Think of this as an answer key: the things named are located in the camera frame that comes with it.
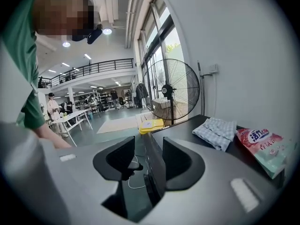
wall outlet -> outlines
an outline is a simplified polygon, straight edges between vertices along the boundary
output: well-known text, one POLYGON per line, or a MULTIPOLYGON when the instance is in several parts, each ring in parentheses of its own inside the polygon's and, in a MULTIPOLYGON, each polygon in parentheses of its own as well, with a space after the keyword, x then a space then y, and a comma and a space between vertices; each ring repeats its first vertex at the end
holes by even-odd
POLYGON ((209 69, 210 69, 210 74, 218 73, 219 72, 217 64, 210 65, 209 69))

folded cloth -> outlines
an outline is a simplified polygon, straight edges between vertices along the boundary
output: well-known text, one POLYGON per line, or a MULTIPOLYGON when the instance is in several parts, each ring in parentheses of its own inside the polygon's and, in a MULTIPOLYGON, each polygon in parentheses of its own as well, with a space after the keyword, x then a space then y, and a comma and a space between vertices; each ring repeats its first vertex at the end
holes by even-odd
POLYGON ((213 131, 207 129, 205 126, 201 125, 193 130, 193 134, 197 135, 198 137, 202 138, 204 141, 211 144, 215 149, 226 151, 230 140, 215 134, 213 131))
POLYGON ((215 134, 229 139, 231 142, 234 139, 234 134, 236 131, 236 121, 227 122, 222 119, 210 118, 203 123, 207 129, 210 129, 215 134))
POLYGON ((226 122, 211 118, 194 129, 192 133, 211 144, 215 149, 225 152, 230 141, 233 141, 235 130, 236 121, 226 122))

snack bag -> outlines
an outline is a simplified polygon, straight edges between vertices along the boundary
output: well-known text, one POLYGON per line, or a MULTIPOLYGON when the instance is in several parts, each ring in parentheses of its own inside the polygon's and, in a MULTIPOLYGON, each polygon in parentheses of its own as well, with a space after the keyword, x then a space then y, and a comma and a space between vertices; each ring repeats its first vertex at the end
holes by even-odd
POLYGON ((237 131, 237 137, 272 179, 285 168, 293 149, 290 141, 266 129, 241 129, 237 131))

railing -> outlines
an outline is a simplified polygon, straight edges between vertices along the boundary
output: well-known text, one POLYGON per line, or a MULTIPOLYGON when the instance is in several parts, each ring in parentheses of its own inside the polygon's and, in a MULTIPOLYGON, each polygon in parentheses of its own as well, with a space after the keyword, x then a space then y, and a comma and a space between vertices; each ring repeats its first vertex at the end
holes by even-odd
POLYGON ((39 77, 37 87, 38 88, 51 88, 51 79, 39 77))
POLYGON ((83 67, 73 68, 72 70, 69 70, 63 73, 62 75, 58 75, 52 79, 42 78, 42 84, 45 86, 44 88, 51 88, 59 84, 65 83, 67 81, 76 79, 78 77, 126 68, 133 68, 133 58, 98 62, 83 67))

floor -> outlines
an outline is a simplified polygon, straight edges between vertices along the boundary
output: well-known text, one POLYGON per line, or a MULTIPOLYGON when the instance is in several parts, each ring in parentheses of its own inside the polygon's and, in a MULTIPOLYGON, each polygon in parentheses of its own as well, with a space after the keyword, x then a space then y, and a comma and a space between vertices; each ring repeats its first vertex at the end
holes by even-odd
MULTIPOLYGON (((146 162, 142 157, 144 156, 144 145, 143 138, 139 134, 137 128, 130 128, 126 130, 121 130, 117 132, 102 133, 97 134, 97 131, 107 120, 114 120, 120 118, 126 118, 135 116, 143 111, 141 109, 131 108, 126 109, 122 108, 119 110, 110 110, 107 112, 102 112, 101 118, 98 114, 93 114, 93 119, 90 120, 90 123, 93 127, 91 130, 88 127, 87 122, 82 123, 82 131, 79 129, 79 126, 76 126, 70 131, 70 134, 78 147, 87 146, 91 144, 96 144, 104 142, 107 140, 113 140, 121 137, 135 136, 135 154, 138 155, 138 161, 143 165, 142 171, 136 171, 133 176, 130 178, 130 186, 132 188, 142 187, 145 185, 143 175, 147 173, 146 162)), ((73 146, 73 143, 70 138, 64 138, 69 144, 73 146)), ((128 219, 134 222, 138 222, 142 219, 151 209, 152 205, 150 203, 148 193, 145 187, 140 189, 131 189, 128 186, 128 181, 123 181, 123 193, 125 197, 125 204, 128 213, 128 219)))

